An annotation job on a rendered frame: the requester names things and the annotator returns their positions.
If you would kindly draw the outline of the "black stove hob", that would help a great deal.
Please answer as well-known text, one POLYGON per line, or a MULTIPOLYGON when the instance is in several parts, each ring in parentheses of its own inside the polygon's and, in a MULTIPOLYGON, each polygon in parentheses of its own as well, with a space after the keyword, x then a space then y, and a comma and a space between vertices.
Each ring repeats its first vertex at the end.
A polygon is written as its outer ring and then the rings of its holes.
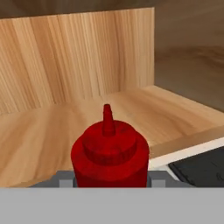
POLYGON ((224 146, 168 164, 182 182, 196 187, 224 187, 224 146))

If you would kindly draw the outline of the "red ketchup bottle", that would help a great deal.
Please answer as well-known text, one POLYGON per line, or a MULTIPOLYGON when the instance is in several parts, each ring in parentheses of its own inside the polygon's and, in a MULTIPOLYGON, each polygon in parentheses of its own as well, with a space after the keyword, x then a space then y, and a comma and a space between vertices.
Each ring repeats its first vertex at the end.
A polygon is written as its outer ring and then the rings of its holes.
POLYGON ((103 120, 89 126, 71 150, 78 187, 145 187, 150 148, 126 122, 103 106, 103 120))

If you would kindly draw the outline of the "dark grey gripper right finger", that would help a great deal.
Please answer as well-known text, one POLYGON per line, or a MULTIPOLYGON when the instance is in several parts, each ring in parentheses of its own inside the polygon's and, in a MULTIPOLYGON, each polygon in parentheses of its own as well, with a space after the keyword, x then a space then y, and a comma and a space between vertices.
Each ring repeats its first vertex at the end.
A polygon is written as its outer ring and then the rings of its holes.
POLYGON ((178 187, 191 187, 191 185, 175 180, 167 171, 148 171, 147 173, 147 186, 152 188, 178 188, 178 187))

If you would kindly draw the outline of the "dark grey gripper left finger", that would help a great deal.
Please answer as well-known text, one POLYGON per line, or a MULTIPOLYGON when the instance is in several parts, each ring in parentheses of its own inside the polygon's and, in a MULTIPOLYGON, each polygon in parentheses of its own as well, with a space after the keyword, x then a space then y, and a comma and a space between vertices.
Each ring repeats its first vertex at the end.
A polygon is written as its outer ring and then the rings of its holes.
POLYGON ((72 188, 76 187, 76 177, 73 171, 57 171, 51 178, 38 182, 33 187, 72 188))

